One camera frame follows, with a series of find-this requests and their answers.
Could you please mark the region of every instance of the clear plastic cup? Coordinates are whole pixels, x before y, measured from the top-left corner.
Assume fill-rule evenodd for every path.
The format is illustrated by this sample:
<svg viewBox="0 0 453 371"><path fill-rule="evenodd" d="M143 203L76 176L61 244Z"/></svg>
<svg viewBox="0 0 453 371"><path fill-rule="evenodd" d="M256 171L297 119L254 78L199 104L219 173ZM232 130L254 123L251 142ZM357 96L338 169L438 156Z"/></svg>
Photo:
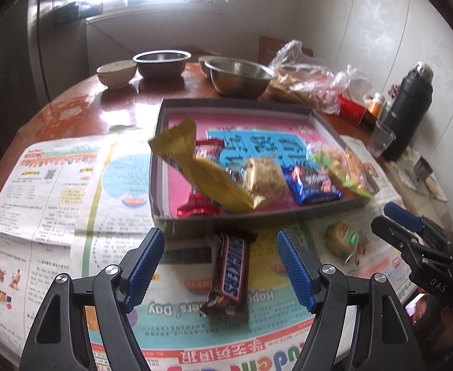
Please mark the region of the clear plastic cup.
<svg viewBox="0 0 453 371"><path fill-rule="evenodd" d="M395 133L388 126L382 122L376 122L376 127L374 127L371 139L367 144L367 150L377 159L395 139Z"/></svg>

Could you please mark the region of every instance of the screw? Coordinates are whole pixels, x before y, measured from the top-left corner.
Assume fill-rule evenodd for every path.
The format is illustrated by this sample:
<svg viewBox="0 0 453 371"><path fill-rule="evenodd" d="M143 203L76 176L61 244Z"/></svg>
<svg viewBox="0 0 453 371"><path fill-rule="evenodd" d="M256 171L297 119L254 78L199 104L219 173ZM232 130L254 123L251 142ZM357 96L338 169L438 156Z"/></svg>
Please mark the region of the screw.
<svg viewBox="0 0 453 371"><path fill-rule="evenodd" d="M108 265L106 269L104 269L107 275L114 275L118 273L119 270L120 268L118 267L118 265Z"/></svg>
<svg viewBox="0 0 453 371"><path fill-rule="evenodd" d="M55 280L57 283L62 284L62 283L65 283L68 278L69 278L69 276L67 274L59 274Z"/></svg>
<svg viewBox="0 0 453 371"><path fill-rule="evenodd" d="M327 275L332 275L333 273L336 272L336 269L333 265L323 265L322 271Z"/></svg>
<svg viewBox="0 0 453 371"><path fill-rule="evenodd" d="M383 274L375 274L374 279L376 279L376 282L379 282L379 283L386 282L386 276L384 276Z"/></svg>

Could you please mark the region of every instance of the blue gripper pad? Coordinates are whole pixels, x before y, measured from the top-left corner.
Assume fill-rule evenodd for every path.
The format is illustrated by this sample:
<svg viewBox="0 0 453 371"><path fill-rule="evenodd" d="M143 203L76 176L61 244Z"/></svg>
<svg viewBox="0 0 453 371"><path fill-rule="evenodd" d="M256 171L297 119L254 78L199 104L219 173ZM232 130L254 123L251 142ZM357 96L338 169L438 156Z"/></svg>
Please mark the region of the blue gripper pad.
<svg viewBox="0 0 453 371"><path fill-rule="evenodd" d="M278 233L276 248L299 303L306 307L310 313L314 313L316 300L312 295L311 278L299 254L297 254L294 244L292 244L289 236L283 231Z"/></svg>
<svg viewBox="0 0 453 371"><path fill-rule="evenodd" d="M163 232L152 228L122 271L121 288L126 293L122 309L126 313L142 303L164 251Z"/></svg>
<svg viewBox="0 0 453 371"><path fill-rule="evenodd" d="M411 232L418 233L422 230L422 223L417 216L393 202L388 202L384 206L384 214Z"/></svg>

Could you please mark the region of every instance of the round table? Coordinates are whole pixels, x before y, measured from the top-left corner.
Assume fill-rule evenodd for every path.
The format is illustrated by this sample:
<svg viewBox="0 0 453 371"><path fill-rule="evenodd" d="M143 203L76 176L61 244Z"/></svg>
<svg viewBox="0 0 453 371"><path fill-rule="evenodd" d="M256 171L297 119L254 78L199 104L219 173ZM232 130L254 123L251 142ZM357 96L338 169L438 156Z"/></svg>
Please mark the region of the round table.
<svg viewBox="0 0 453 371"><path fill-rule="evenodd" d="M182 78L146 83L137 73L128 86L109 90L97 76L91 76L68 89L46 105L15 136L0 162L0 192L22 152L36 142L104 135L113 125L144 126L148 122L143 105L160 105L163 98L220 97L200 72L196 63L188 63ZM260 99L269 100L265 92ZM324 115L339 134L353 136L366 143L370 131L337 116Z"/></svg>

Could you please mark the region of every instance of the black thermos bottle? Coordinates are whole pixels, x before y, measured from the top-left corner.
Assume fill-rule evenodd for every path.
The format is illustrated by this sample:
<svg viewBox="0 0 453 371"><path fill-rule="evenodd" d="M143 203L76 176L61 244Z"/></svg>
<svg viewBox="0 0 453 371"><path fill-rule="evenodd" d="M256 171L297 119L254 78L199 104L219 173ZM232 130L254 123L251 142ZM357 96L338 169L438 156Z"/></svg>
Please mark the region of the black thermos bottle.
<svg viewBox="0 0 453 371"><path fill-rule="evenodd" d="M398 160L412 140L431 106L432 80L431 68L419 62L401 81L400 92L383 121L396 135L396 139L383 153L386 159Z"/></svg>

